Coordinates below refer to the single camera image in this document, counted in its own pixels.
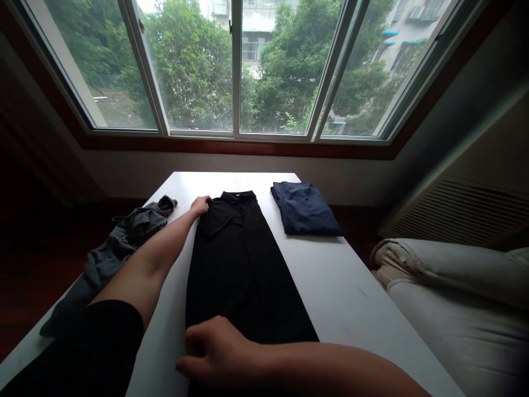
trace white sofa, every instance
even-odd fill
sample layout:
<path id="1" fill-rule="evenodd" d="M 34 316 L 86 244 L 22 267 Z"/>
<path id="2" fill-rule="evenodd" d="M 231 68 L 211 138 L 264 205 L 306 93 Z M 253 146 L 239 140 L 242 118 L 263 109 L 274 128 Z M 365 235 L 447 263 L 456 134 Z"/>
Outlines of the white sofa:
<path id="1" fill-rule="evenodd" d="M 529 248 L 502 253 L 386 239 L 370 260 L 378 269 L 375 277 L 385 277 L 387 294 L 467 397 L 523 393 L 529 368 Z"/>

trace forearm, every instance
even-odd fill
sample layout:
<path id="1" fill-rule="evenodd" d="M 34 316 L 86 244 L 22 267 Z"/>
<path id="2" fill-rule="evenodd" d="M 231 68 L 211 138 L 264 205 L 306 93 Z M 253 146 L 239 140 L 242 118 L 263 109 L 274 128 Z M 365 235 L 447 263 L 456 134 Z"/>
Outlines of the forearm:
<path id="1" fill-rule="evenodd" d="M 408 374 L 366 350 L 332 344 L 262 346 L 256 382 L 304 395 L 429 396 Z"/>
<path id="2" fill-rule="evenodd" d="M 191 226 L 198 214 L 192 208 L 143 244 L 127 264 L 138 268 L 145 277 L 165 280 L 173 263 L 182 252 Z"/>
<path id="3" fill-rule="evenodd" d="M 182 252 L 197 217 L 198 211 L 192 207 L 152 236 L 128 259 L 91 304 L 109 299 L 127 302 L 139 311 L 144 329 L 147 329 L 165 278 Z"/>

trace white table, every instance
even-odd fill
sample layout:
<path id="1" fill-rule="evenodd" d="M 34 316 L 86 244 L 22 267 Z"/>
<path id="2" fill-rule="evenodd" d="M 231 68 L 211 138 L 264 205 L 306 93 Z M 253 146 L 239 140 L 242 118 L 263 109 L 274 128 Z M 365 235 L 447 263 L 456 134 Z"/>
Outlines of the white table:
<path id="1" fill-rule="evenodd" d="M 279 245 L 314 329 L 322 342 L 357 346 L 392 361 L 433 396 L 463 396 L 409 322 L 344 238 L 284 234 L 272 182 L 299 182 L 295 174 L 173 173 L 148 202 L 178 200 L 169 217 L 186 212 L 197 196 L 253 190 Z M 188 380 L 174 370 L 185 354 L 186 285 L 196 224 L 161 290 L 145 332 L 127 396 L 185 396 Z M 0 365 L 0 389 L 50 342 L 39 336 L 52 309 Z"/>

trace hand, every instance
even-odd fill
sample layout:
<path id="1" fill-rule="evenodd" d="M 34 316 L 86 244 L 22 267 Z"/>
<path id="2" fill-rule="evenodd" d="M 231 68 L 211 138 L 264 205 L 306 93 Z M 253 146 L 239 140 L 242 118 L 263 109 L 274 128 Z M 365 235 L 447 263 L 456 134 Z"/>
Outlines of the hand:
<path id="1" fill-rule="evenodd" d="M 261 348 L 227 318 L 216 316 L 187 329 L 188 355 L 176 363 L 176 370 L 211 386 L 247 386 L 255 383 L 255 363 L 259 362 Z"/>
<path id="2" fill-rule="evenodd" d="M 211 197 L 209 196 L 197 197 L 195 201 L 193 201 L 193 204 L 191 204 L 191 209 L 195 211 L 197 217 L 208 212 L 208 201 L 211 201 Z"/>

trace waistband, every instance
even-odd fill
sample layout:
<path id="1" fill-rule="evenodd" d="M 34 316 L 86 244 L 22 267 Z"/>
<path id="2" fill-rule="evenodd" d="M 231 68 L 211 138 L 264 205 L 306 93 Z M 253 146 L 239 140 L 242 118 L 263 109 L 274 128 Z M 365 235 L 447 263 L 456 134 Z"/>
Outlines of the waistband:
<path id="1" fill-rule="evenodd" d="M 214 198 L 213 202 L 215 200 L 217 201 L 226 201 L 231 204 L 235 204 L 239 201 L 244 201 L 245 199 L 256 199 L 255 193 L 253 191 L 245 191 L 245 192 L 222 192 L 220 195 L 220 198 Z"/>

